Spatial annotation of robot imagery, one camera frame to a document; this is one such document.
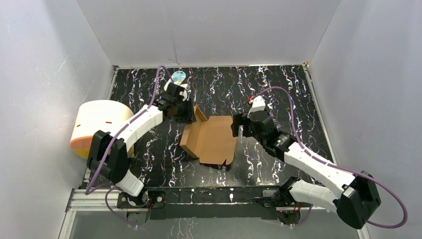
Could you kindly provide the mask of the brown cardboard box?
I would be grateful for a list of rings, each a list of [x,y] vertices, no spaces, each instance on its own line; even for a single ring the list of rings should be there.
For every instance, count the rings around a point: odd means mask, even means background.
[[[197,106],[193,110],[196,121],[185,125],[180,147],[201,164],[230,165],[236,146],[231,129],[232,117],[208,118]]]

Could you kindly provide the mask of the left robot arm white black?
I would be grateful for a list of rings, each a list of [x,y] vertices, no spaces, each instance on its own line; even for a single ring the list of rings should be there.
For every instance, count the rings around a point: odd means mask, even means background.
[[[119,127],[94,133],[87,167],[95,177],[102,176],[121,189],[131,203],[143,207],[149,195],[142,182],[130,171],[129,150],[152,128],[172,119],[179,123],[195,122],[193,100],[188,97],[188,85],[168,83],[164,90],[144,105],[139,112]]]

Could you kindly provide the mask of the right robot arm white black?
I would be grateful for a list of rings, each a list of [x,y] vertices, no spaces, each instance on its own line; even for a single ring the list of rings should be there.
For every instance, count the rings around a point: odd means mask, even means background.
[[[231,125],[234,137],[239,135],[240,127],[244,137],[255,138],[269,155],[302,170],[320,183],[315,185],[290,177],[277,192],[255,199],[256,203],[312,204],[335,212],[354,229],[361,229],[380,206],[381,199],[370,174],[347,173],[336,169],[330,161],[313,159],[291,134],[276,128],[267,111],[234,115]]]

